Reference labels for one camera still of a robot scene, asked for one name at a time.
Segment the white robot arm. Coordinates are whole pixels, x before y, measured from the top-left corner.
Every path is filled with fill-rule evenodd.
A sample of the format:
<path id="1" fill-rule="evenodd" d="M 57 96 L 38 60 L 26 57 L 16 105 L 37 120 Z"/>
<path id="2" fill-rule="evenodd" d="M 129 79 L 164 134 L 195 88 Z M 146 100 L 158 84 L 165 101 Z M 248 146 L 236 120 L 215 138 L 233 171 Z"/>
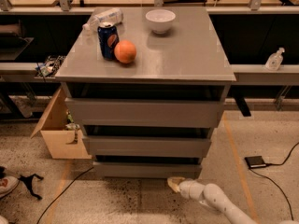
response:
<path id="1" fill-rule="evenodd" d="M 167 178 L 168 186 L 185 199 L 197 201 L 207 210 L 222 213 L 231 224 L 257 224 L 251 217 L 234 205 L 216 184 L 201 184 L 197 180 L 179 176 Z"/>

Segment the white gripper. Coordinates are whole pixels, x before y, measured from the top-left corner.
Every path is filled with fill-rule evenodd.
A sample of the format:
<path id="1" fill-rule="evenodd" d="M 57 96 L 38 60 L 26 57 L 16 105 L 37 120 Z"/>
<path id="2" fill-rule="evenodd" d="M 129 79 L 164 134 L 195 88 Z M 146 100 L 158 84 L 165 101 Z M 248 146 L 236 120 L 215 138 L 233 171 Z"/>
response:
<path id="1" fill-rule="evenodd" d="M 172 176 L 167 178 L 167 184 L 175 193 L 180 192 L 181 196 L 185 199 L 195 201 L 201 201 L 203 199 L 204 185 L 196 180 Z"/>

